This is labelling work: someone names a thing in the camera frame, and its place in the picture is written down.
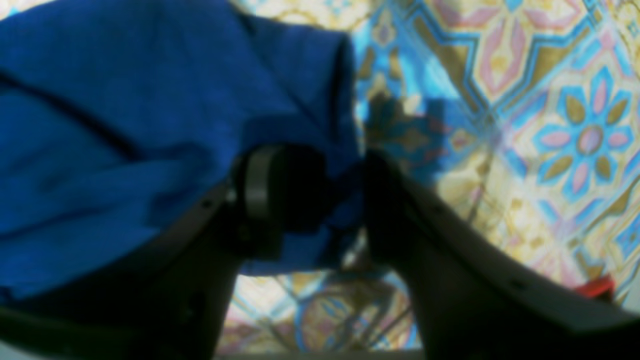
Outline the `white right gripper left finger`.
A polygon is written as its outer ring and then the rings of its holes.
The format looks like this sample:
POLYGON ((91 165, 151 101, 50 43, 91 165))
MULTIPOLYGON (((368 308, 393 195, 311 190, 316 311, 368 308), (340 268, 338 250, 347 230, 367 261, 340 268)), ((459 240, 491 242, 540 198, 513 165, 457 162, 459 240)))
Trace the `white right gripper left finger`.
POLYGON ((286 148, 261 146, 166 232, 70 284, 1 308, 1 340, 55 360, 209 360, 246 259, 277 259, 286 148))

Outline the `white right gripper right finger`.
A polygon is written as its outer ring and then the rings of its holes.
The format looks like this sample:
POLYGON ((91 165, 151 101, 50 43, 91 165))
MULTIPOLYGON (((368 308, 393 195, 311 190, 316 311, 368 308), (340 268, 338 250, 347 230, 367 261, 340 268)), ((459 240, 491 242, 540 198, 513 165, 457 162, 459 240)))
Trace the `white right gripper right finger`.
POLYGON ((428 360, 630 360, 639 317, 513 260, 386 153, 364 161, 371 256, 406 283, 428 360))

